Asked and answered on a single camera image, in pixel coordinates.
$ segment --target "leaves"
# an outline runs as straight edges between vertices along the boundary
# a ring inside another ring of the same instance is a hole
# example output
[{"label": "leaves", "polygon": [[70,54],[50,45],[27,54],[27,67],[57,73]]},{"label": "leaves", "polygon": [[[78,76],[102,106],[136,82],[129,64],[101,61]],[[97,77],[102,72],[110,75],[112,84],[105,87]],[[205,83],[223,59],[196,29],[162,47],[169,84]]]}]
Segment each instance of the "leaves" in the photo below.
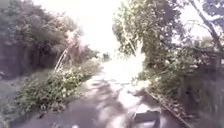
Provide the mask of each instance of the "leaves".
[{"label": "leaves", "polygon": [[58,110],[72,95],[79,96],[79,87],[97,71],[98,64],[87,61],[62,73],[40,73],[24,82],[17,95],[17,104],[25,112]]}]

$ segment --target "road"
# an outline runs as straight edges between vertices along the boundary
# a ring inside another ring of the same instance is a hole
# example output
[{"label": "road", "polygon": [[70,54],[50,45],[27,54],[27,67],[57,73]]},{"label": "road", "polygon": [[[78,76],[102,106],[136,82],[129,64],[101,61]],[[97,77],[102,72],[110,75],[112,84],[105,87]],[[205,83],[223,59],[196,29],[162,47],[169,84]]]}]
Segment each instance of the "road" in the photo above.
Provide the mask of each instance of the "road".
[{"label": "road", "polygon": [[60,113],[33,116],[15,128],[181,128],[156,101],[103,66],[82,86],[83,97]]}]

